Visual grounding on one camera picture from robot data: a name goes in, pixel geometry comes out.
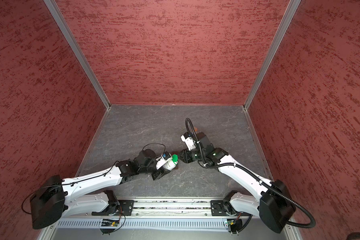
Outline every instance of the white bottle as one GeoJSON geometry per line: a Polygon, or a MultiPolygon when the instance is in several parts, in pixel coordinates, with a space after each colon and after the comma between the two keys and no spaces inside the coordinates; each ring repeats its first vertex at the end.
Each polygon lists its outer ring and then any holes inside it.
{"type": "Polygon", "coordinates": [[[171,171],[172,169],[174,169],[176,167],[177,159],[178,159],[178,157],[176,154],[172,155],[172,160],[169,160],[166,164],[164,164],[163,168],[171,171]]]}

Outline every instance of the metal corner post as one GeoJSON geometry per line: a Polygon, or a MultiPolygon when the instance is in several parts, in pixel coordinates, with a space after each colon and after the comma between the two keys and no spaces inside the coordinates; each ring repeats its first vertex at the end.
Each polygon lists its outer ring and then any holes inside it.
{"type": "Polygon", "coordinates": [[[52,17],[58,24],[62,34],[64,35],[65,39],[69,43],[69,45],[72,48],[72,51],[76,55],[77,59],[79,60],[81,66],[83,67],[85,73],[87,74],[89,80],[91,81],[93,87],[95,88],[97,94],[101,98],[101,101],[104,103],[105,107],[107,109],[110,108],[111,103],[109,102],[106,94],[104,93],[104,90],[102,89],[99,81],[97,80],[94,72],[91,69],[91,66],[89,65],[86,57],[84,56],[83,52],[81,51],[79,45],[77,44],[77,41],[75,37],[73,36],[71,30],[68,27],[67,22],[64,20],[64,17],[62,16],[59,7],[57,6],[56,2],[54,0],[44,0],[44,3],[47,5],[48,10],[51,12],[52,17]]]}
{"type": "Polygon", "coordinates": [[[271,64],[273,56],[275,55],[277,49],[279,48],[279,45],[284,37],[285,32],[288,29],[289,24],[291,23],[291,20],[294,16],[299,4],[300,4],[300,0],[291,0],[289,2],[287,9],[285,10],[284,16],[281,19],[280,25],[279,25],[279,27],[276,31],[276,34],[273,38],[273,41],[269,47],[267,55],[265,56],[263,64],[261,65],[259,74],[257,75],[256,79],[254,80],[254,84],[252,85],[250,93],[248,94],[248,97],[245,100],[245,103],[244,103],[245,110],[249,109],[250,104],[257,92],[257,89],[259,89],[259,86],[264,78],[264,75],[267,72],[269,65],[271,64]]]}

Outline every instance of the green bottle cap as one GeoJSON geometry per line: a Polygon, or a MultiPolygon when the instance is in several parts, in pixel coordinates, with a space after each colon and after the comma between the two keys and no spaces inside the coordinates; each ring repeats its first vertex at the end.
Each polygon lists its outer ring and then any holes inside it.
{"type": "Polygon", "coordinates": [[[172,155],[172,161],[177,164],[178,156],[176,154],[172,155]]]}

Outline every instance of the red back wall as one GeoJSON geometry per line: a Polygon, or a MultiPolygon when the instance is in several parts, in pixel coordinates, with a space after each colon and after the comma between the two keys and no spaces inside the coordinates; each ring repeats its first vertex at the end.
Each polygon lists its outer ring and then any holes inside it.
{"type": "Polygon", "coordinates": [[[56,0],[114,104],[243,104],[289,0],[56,0]]]}
{"type": "Polygon", "coordinates": [[[21,202],[75,175],[104,111],[43,1],[0,1],[0,240],[37,236],[21,202]]]}
{"type": "Polygon", "coordinates": [[[360,232],[360,1],[301,2],[250,116],[273,176],[317,219],[304,239],[360,232]]]}

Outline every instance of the red wall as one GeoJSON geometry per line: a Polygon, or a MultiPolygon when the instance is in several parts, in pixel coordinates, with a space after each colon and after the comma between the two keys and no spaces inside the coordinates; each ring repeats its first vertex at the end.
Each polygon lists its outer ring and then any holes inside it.
{"type": "Polygon", "coordinates": [[[289,0],[56,0],[114,104],[243,104],[289,0]]]}
{"type": "Polygon", "coordinates": [[[360,1],[301,2],[250,116],[273,176],[317,219],[304,239],[360,232],[360,1]]]}
{"type": "Polygon", "coordinates": [[[21,202],[76,173],[104,111],[43,1],[0,1],[0,240],[37,236],[21,202]]]}

